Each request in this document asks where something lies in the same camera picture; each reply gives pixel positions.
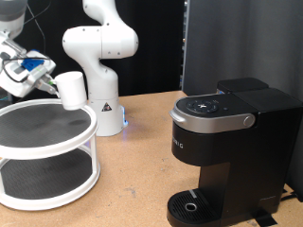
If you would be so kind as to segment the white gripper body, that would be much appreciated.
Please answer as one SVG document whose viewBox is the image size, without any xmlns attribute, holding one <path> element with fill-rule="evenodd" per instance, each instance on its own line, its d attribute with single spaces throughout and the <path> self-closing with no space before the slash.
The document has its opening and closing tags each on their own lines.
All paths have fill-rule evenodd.
<svg viewBox="0 0 303 227">
<path fill-rule="evenodd" d="M 39 80 L 51 74 L 56 63 L 37 51 L 25 56 L 2 60 L 0 86 L 13 96 L 24 97 L 33 89 L 39 89 Z"/>
</svg>

